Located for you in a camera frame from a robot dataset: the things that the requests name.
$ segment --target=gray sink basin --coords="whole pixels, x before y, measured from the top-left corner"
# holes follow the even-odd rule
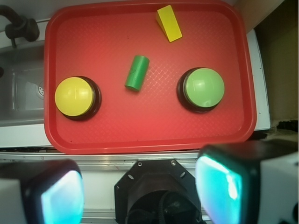
[[[44,41],[0,50],[0,126],[43,123]]]

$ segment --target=textured tray surface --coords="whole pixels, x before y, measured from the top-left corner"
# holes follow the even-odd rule
[[[239,60],[247,48],[236,43],[242,39],[231,18],[213,7],[199,10],[200,4],[196,6],[198,11],[173,6],[183,37],[172,43],[158,26],[153,6],[141,6],[141,12],[135,13],[90,10],[89,16],[80,16],[71,8],[65,15],[61,12],[65,19],[58,17],[46,36],[46,41],[54,39],[48,44],[55,48],[46,50],[46,63],[53,68],[46,74],[50,142],[58,150],[82,154],[186,149],[190,143],[200,147],[247,138],[255,123],[252,95],[244,94],[253,91],[252,74]],[[150,60],[139,93],[124,87],[135,55]],[[194,67],[216,70],[225,83],[223,100],[207,113],[187,111],[177,99],[179,78]],[[72,76],[89,77],[101,89],[101,108],[90,120],[69,120],[55,107],[56,87]]]

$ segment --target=faucet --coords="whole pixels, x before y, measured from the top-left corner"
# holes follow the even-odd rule
[[[39,36],[37,22],[19,16],[12,8],[0,5],[0,15],[5,16],[11,24],[6,25],[5,34],[11,39],[13,48],[16,48],[15,38],[24,37],[27,41],[35,41]]]

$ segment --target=green cylinder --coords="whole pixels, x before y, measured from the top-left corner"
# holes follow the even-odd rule
[[[149,63],[149,59],[145,56],[136,55],[134,57],[134,61],[125,84],[128,89],[133,91],[139,91],[141,89]]]

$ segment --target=red tray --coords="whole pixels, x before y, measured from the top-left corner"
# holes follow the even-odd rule
[[[183,38],[169,43],[156,11],[172,5]],[[149,58],[139,93],[124,86],[135,55]],[[207,113],[186,110],[176,95],[184,72],[216,70],[226,91]],[[72,76],[91,78],[102,105],[86,121],[56,108],[55,89]],[[243,22],[212,0],[109,2],[67,7],[50,20],[45,38],[45,130],[67,154],[111,154],[201,148],[245,141],[256,124],[252,72]]]

